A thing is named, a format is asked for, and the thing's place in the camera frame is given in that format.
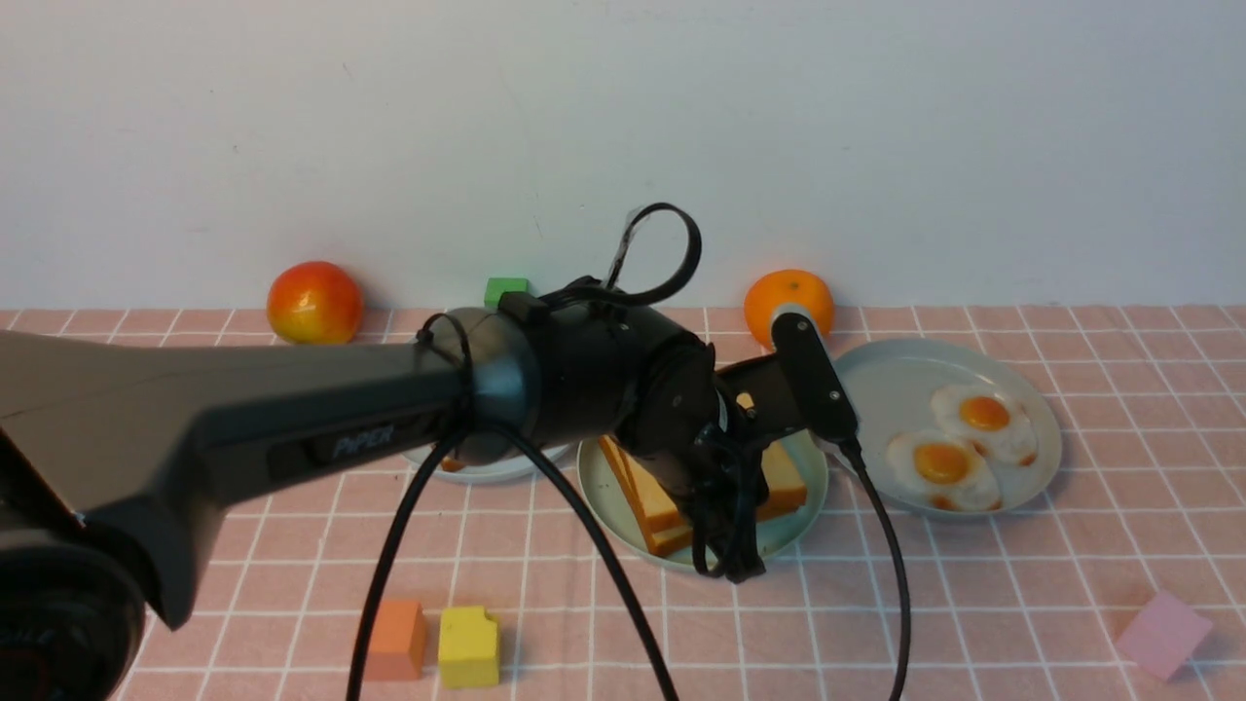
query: toast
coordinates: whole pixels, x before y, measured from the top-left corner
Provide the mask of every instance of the toast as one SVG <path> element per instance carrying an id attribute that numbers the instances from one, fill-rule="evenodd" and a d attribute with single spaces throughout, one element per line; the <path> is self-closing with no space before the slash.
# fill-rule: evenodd
<path id="1" fill-rule="evenodd" d="M 611 438 L 602 437 L 598 443 L 635 515 L 648 552 L 665 558 L 692 545 L 692 529 L 658 481 Z M 758 523 L 787 515 L 805 504 L 809 488 L 781 446 L 775 443 L 766 449 L 761 471 L 770 486 L 770 499 L 758 508 Z"/>

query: red apple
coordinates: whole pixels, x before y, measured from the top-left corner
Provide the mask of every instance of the red apple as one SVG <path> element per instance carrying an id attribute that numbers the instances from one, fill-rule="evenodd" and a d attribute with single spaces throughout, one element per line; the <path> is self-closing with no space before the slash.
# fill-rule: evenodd
<path id="1" fill-rule="evenodd" d="M 268 322 L 290 342 L 349 342 L 363 319 L 364 294 L 333 263 L 299 263 L 268 290 Z"/>

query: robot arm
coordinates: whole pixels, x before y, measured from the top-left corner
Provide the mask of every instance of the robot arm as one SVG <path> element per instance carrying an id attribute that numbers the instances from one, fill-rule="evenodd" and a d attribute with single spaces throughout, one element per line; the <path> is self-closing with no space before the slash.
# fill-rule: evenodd
<path id="1" fill-rule="evenodd" d="M 645 294 L 591 278 L 510 294 L 409 345 L 137 349 L 0 331 L 0 689 L 105 697 L 145 604 L 171 629 L 191 616 L 231 507 L 477 421 L 537 448 L 614 436 L 692 524 L 703 574 L 763 574 L 761 452 L 806 426 L 855 436 L 856 417 L 799 310 L 776 316 L 775 356 L 715 374 L 713 346 Z M 480 432 L 454 457 L 512 451 Z"/>

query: foam block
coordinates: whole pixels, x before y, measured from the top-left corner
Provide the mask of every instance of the foam block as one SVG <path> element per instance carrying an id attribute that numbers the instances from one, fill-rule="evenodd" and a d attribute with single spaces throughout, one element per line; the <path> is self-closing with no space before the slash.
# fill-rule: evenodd
<path id="1" fill-rule="evenodd" d="M 502 679 L 502 631 L 483 606 L 441 613 L 437 671 L 446 689 L 496 686 Z"/>
<path id="2" fill-rule="evenodd" d="M 528 280 L 522 276 L 491 276 L 485 284 L 485 305 L 496 309 L 502 294 L 507 291 L 527 291 Z"/>
<path id="3" fill-rule="evenodd" d="M 1176 596 L 1160 591 L 1120 634 L 1116 650 L 1168 681 L 1209 633 L 1211 621 Z"/>
<path id="4" fill-rule="evenodd" d="M 424 671 L 424 609 L 419 601 L 383 600 L 368 642 L 368 681 L 411 681 Z"/>

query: orange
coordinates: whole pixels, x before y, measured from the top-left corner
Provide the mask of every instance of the orange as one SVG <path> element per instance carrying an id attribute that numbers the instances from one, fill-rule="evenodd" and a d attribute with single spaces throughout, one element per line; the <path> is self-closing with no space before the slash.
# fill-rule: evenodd
<path id="1" fill-rule="evenodd" d="M 773 271 L 749 288 L 744 295 L 744 320 L 758 342 L 774 350 L 770 341 L 770 321 L 781 304 L 804 306 L 822 335 L 835 325 L 835 298 L 822 278 L 807 270 Z"/>
<path id="2" fill-rule="evenodd" d="M 290 342 L 349 342 L 363 319 L 363 291 L 333 263 L 299 263 L 268 290 L 268 322 Z"/>

